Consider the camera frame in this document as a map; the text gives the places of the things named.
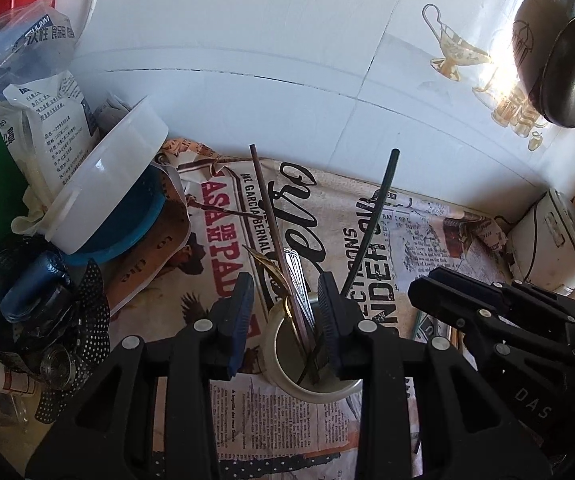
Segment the black chopstick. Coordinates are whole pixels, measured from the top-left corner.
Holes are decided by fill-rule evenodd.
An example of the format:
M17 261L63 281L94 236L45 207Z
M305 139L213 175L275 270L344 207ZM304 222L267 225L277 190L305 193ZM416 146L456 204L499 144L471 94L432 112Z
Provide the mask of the black chopstick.
M365 229L365 232L363 232L357 255L353 259L353 263L351 263L343 287L339 292L342 298L346 298L348 292L350 292L350 288L353 286L355 278L357 278L360 266L363 262L363 259L365 258L365 255L367 254L372 237L375 234L376 226L380 222L389 190L391 189L391 185L394 181L399 157L399 148L393 148L391 150L391 154L389 155L385 174L383 175L383 180L381 182L379 192L377 193L376 200L370 214L368 227ZM334 309L331 307L331 300L327 298L327 286L325 286L325 283L322 283L322 286L323 288L318 292L317 296L321 318L322 335L317 340L315 350L313 350L310 356L308 356L306 359L304 369L301 372L301 376L299 376L297 379L297 385L300 385L301 382L305 379L307 372L317 372L319 370L317 364L318 356L324 346L327 346L327 359L329 359L330 364L334 368L339 366L337 349L338 329L336 316L334 314Z

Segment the dark brown chopstick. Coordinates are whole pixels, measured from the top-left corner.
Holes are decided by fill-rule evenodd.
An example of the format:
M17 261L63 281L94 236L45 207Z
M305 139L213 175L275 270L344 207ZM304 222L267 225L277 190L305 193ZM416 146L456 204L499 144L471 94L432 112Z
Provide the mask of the dark brown chopstick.
M283 256L283 249L288 248L288 247L284 246L282 239L281 239L281 233L280 233L280 230L278 229L278 221L276 221L273 205L272 205L271 200L270 200L268 185L266 185L266 179L264 178L264 175L263 175L261 162L260 162L260 158L258 156L256 145L250 144L249 145L249 151L250 151L250 156L252 156L252 163L254 164L255 174L256 174L258 184L259 184L260 193L261 193L261 197L262 197L262 201L263 201L263 205L264 205L264 210L266 211L266 220L268 220L269 230L270 230L272 242L273 242L274 249L275 249L275 255L276 255L276 258L278 258L278 266L280 267L281 271L285 275L285 278L287 281L287 275L285 273L286 264L285 264L285 259ZM304 324L303 324L303 321L301 321L301 318L299 317L299 315L295 314L293 312L292 306L291 306L291 299L292 299L291 286L289 286L289 296L285 299L285 307L287 309L287 316L289 317L289 321L291 321L291 323L292 323L293 331L295 333L296 340L299 344L299 348L301 348L301 350L303 350L303 352L305 354L305 362L306 362L306 359L308 358L308 356L310 356L311 352L315 349L313 349L311 352L307 352L307 348L304 346L304 341L301 340L301 336L304 335L304 333L303 333ZM317 372L307 372L306 375L309 376L310 382L312 382L313 385L316 385L320 381L319 370Z

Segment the black polka dot cloth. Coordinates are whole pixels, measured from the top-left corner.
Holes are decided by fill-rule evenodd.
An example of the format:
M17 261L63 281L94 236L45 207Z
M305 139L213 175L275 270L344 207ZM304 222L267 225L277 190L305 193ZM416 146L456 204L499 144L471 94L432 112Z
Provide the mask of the black polka dot cloth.
M109 305L100 266L90 259L76 290L74 316L41 363L44 386L34 418L49 425L64 414L109 356Z

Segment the gold spoon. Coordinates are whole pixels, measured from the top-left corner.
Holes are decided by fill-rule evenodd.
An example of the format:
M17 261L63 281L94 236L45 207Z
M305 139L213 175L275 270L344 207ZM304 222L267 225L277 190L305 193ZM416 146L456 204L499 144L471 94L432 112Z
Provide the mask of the gold spoon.
M244 248L247 250L248 254L255 260L255 263L258 263L263 268L263 270L266 271L266 274L269 275L272 290L280 298L288 297L289 285L287 285L285 275L278 266L278 263L268 258L267 256L263 255L261 252L257 252L257 250L255 249L252 249L248 246L244 246Z

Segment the white appliance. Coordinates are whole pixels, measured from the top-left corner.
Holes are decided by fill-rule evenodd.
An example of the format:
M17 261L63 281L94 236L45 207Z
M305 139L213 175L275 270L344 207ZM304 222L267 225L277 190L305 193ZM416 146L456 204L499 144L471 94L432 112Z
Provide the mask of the white appliance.
M568 296L575 290L575 207L555 188L534 202L508 234L513 278Z

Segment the newspaper print tablecloth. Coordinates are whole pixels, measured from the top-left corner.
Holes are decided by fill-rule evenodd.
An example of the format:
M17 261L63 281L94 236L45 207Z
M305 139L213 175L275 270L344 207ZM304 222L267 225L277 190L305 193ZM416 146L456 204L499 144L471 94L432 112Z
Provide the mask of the newspaper print tablecloth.
M156 235L127 255L109 280L109 337L173 336L229 296L238 274L255 282L254 311L240 371L211 385L214 430L228 479L350 479L356 469L361 393L341 400L298 400L270 377L262 352L270 322L283 314L269 275L244 246L274 255L254 164L187 140L171 140L158 164L179 178L188 213L166 214ZM301 257L309 290L329 271L343 287L379 189L296 162L261 162L285 247ZM422 339L447 333L407 296L414 278L447 266L479 281L510 277L500 258L504 235L476 212L391 191L380 224L350 288L367 318Z

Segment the blue can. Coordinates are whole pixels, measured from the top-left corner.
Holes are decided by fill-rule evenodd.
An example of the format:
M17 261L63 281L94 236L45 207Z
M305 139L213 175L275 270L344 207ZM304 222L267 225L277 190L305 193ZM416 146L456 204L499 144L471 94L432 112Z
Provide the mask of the blue can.
M66 290L69 285L70 278L60 255L42 252L1 300L3 318L10 323L28 321L56 292Z

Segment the blue lid container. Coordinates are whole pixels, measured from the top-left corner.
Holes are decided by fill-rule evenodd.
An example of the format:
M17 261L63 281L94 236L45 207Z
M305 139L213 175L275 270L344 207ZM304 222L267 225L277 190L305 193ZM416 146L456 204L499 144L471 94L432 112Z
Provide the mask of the blue lid container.
M160 171L150 165L112 213L78 252L63 254L66 266L85 266L90 259L109 262L127 252L150 231L166 203Z

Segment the white plastic tub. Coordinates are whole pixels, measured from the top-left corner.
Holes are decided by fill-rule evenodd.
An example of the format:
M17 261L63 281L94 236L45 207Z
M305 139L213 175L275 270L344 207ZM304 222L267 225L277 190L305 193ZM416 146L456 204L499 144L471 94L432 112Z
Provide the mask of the white plastic tub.
M37 232L67 255L78 252L150 166L168 132L150 100L138 102L86 156Z

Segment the white food package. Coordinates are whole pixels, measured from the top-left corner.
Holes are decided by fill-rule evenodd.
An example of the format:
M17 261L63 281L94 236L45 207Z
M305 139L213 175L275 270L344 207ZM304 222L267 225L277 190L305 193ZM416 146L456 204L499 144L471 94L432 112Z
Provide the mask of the white food package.
M9 84L0 99L0 133L33 193L46 206L100 142L95 116L68 70Z

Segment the dark metal pot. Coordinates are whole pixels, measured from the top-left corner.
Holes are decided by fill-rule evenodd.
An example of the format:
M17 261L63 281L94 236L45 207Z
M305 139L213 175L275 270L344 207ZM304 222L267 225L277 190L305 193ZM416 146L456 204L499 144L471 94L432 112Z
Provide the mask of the dark metal pot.
M524 0L512 44L530 104L551 124L575 128L575 1Z

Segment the clear plastic bag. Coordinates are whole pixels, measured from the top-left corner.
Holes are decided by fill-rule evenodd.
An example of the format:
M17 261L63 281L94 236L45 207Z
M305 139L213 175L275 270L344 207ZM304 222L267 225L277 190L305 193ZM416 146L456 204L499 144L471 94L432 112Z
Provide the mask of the clear plastic bag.
M48 78L67 70L77 36L51 0L37 0L0 15L0 96L9 84Z

